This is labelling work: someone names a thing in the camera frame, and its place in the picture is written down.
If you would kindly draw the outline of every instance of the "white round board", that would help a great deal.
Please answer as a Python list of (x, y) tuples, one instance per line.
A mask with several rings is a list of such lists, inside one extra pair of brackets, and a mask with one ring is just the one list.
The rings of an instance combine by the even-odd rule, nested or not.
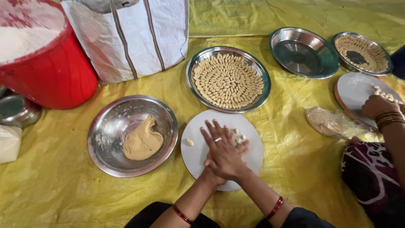
[(374, 120), (365, 117), (361, 113), (363, 106), (369, 96), (373, 95), (375, 86), (379, 86), (381, 92), (390, 93), (398, 101), (402, 101), (400, 96), (383, 81), (363, 73), (347, 73), (342, 75), (337, 82), (337, 91), (345, 106), (360, 120), (377, 128)]
[[(246, 139), (250, 140), (249, 153), (243, 156), (242, 160), (247, 162), (248, 167), (254, 173), (258, 174), (263, 164), (263, 143), (256, 128), (240, 114), (228, 114), (211, 109), (196, 115), (187, 124), (181, 137), (181, 155), (191, 175), (197, 179), (204, 170), (203, 163), (209, 152), (209, 147), (200, 132), (200, 127), (204, 127), (209, 134), (205, 120), (209, 120), (213, 124), (213, 119), (216, 119), (221, 126), (227, 125), (229, 129), (237, 128), (239, 133), (235, 134), (235, 139), (245, 135)], [(187, 139), (192, 140), (194, 145), (188, 146)], [(234, 191), (238, 189), (241, 189), (241, 187), (234, 181), (227, 181), (217, 188), (218, 191)]]

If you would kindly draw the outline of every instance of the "yellow tarp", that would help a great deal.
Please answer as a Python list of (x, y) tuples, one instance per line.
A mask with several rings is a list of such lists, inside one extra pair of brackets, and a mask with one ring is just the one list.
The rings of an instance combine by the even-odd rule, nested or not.
[[(326, 39), (337, 32), (357, 32), (393, 53), (405, 44), (403, 12), (402, 0), (190, 1), (190, 36), (206, 38), (190, 38), (188, 58), (206, 47), (228, 45), (253, 54), (270, 74), (269, 99), (243, 114), (264, 144), (260, 178), (293, 205), (314, 211), (338, 228), (373, 225), (341, 179), (344, 142), (317, 133), (307, 123), (304, 110), (316, 105), (340, 109), (333, 84), (345, 70), (341, 68), (325, 80), (292, 75), (270, 54), (269, 34), (284, 26), (306, 28)], [(255, 36), (212, 37), (236, 34)], [(181, 138), (187, 123), (208, 109), (187, 86), (187, 62), (138, 80), (100, 86), (87, 103), (75, 109), (45, 109), (41, 119), (24, 130), (18, 160), (0, 165), (0, 228), (119, 228), (154, 201), (175, 202), (194, 182), (179, 142), (154, 171), (122, 179), (103, 173), (92, 163), (86, 136), (91, 121), (105, 105), (143, 94), (171, 107)], [(404, 81), (392, 75), (381, 79), (404, 94)], [(382, 137), (369, 133), (363, 139)], [(203, 213), (224, 228), (250, 228), (262, 218), (242, 190), (215, 193)]]

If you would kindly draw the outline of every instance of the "dough ball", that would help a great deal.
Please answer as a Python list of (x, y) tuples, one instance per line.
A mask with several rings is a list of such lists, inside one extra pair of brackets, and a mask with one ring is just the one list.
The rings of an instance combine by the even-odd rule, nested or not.
[(124, 154), (132, 160), (145, 160), (154, 155), (163, 145), (163, 136), (152, 130), (155, 119), (148, 117), (129, 133), (124, 142)]
[(190, 139), (187, 139), (187, 145), (188, 146), (194, 146), (194, 142)]

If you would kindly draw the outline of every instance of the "empty steel plate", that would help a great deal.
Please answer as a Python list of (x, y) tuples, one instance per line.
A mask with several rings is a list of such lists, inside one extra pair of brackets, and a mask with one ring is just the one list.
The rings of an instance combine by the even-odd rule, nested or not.
[(306, 29), (279, 28), (270, 35), (269, 46), (274, 58), (297, 75), (322, 79), (339, 69), (339, 57), (332, 45)]

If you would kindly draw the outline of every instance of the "red bangle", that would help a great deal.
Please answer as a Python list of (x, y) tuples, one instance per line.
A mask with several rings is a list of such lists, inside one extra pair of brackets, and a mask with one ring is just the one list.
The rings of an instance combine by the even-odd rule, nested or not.
[(182, 219), (184, 219), (184, 221), (186, 221), (188, 224), (192, 224), (193, 222), (190, 220), (190, 219), (188, 219), (179, 209), (178, 209), (178, 207), (175, 205), (175, 204), (173, 204), (173, 209), (177, 212), (177, 214), (182, 218)]
[(280, 196), (279, 200), (277, 200), (276, 205), (274, 206), (273, 210), (270, 212), (270, 214), (266, 217), (268, 220), (273, 217), (273, 215), (280, 209), (281, 204), (283, 203), (283, 197)]

